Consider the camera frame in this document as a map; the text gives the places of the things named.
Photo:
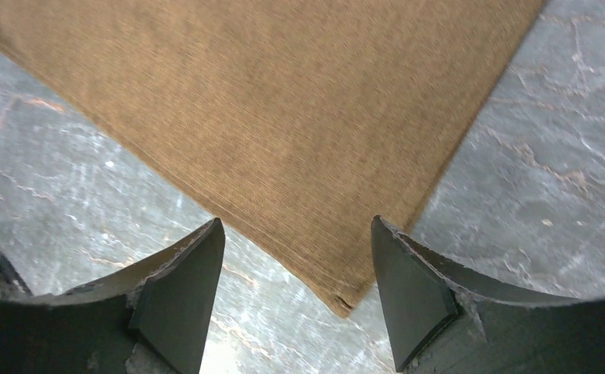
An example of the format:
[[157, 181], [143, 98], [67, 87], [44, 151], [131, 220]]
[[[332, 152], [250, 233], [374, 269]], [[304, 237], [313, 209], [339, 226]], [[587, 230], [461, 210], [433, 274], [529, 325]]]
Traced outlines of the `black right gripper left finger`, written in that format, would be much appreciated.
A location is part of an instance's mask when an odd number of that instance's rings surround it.
[[35, 295], [0, 251], [0, 373], [197, 373], [224, 245], [212, 219], [60, 295]]

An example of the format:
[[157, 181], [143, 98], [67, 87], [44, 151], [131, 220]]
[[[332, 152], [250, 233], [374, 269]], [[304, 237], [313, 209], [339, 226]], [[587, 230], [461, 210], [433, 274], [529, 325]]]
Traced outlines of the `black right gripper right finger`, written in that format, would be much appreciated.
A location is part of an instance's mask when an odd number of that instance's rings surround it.
[[371, 251], [398, 373], [605, 373], [605, 297], [507, 284], [379, 216]]

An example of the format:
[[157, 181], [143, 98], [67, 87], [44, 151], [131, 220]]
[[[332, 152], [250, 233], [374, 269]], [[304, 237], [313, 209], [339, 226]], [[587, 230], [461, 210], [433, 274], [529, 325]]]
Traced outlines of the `brown cloth napkin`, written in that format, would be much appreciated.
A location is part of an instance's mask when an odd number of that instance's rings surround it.
[[0, 1], [0, 52], [338, 316], [541, 1]]

